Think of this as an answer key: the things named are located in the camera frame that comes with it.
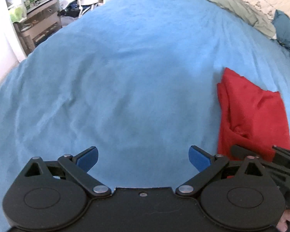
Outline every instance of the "red towel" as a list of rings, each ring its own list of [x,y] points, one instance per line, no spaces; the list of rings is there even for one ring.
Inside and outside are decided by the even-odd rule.
[[[273,145],[290,150],[290,134],[279,92],[262,90],[245,77],[226,68],[217,85],[221,106],[218,153],[231,156],[239,145],[272,161]]]

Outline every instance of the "blue bedsheet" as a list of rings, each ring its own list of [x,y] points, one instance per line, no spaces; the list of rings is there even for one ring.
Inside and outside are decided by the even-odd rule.
[[[217,150],[224,67],[280,91],[290,128],[288,52],[206,0],[113,0],[54,34],[0,87],[0,231],[33,156],[94,145],[89,173],[111,188],[191,178],[189,147]]]

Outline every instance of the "cabinet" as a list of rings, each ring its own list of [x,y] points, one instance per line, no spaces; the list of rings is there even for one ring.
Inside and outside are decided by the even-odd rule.
[[[61,29],[58,11],[59,0],[47,0],[43,5],[28,13],[24,22],[14,24],[19,40],[27,55]]]

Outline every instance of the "clothes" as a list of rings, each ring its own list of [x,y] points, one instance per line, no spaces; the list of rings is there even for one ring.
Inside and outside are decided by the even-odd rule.
[[[246,23],[259,30],[269,39],[276,39],[276,29],[271,21],[261,13],[257,11],[248,3],[244,3],[242,0],[209,0],[220,6],[223,9],[231,11],[233,14],[242,18]]]
[[[229,68],[217,85],[221,106],[218,153],[230,154],[239,145],[272,161],[273,145],[290,150],[290,135],[284,103],[279,92],[262,90]]]

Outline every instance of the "metal pin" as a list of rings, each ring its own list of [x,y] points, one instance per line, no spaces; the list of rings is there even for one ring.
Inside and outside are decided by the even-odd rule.
[[[108,191],[108,187],[104,185],[98,185],[93,188],[93,191],[97,194],[103,194]]]
[[[193,187],[189,185],[182,185],[178,188],[181,193],[188,194],[193,191]]]

